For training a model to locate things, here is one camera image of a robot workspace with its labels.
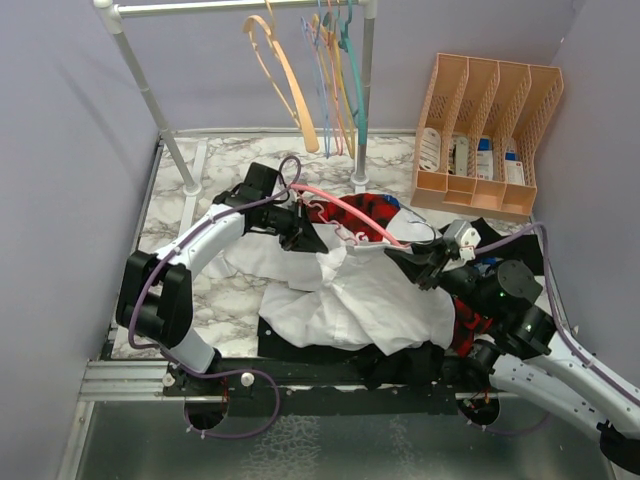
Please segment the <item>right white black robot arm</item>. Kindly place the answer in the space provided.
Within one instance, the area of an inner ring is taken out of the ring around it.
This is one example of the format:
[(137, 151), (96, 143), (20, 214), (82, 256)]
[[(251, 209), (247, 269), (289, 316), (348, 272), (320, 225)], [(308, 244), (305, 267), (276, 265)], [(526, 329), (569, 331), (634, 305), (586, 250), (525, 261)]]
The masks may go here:
[(408, 280), (438, 287), (487, 321), (459, 367), (461, 383), (515, 393), (573, 423), (621, 469), (639, 472), (639, 389), (587, 351), (553, 313), (537, 306), (542, 292), (529, 267), (502, 260), (480, 270), (453, 240), (387, 256)]

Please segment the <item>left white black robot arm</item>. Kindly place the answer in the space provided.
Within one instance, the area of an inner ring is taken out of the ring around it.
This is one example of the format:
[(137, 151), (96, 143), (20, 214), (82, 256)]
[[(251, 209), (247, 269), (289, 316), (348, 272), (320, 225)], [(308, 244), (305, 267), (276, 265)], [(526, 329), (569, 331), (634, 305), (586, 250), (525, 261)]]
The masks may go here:
[(300, 201), (284, 206), (276, 193), (280, 170), (253, 162), (242, 182), (217, 195), (206, 214), (176, 240), (154, 253), (134, 251), (127, 259), (115, 311), (139, 349), (158, 348), (186, 372), (186, 382), (206, 395), (220, 385), (221, 354), (192, 326), (193, 280), (225, 248), (247, 233), (276, 236), (285, 251), (327, 253)]

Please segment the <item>white shirt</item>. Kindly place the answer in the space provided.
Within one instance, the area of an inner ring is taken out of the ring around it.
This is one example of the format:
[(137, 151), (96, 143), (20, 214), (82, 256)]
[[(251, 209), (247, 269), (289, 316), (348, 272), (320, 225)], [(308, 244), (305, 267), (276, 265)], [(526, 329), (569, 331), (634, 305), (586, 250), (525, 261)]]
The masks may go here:
[(450, 346), (455, 308), (448, 293), (412, 284), (379, 243), (350, 245), (333, 224), (315, 230), (328, 253), (286, 252), (273, 236), (247, 234), (205, 271), (214, 278), (242, 273), (272, 280), (258, 313), (298, 348), (375, 345), (391, 355), (425, 342)]

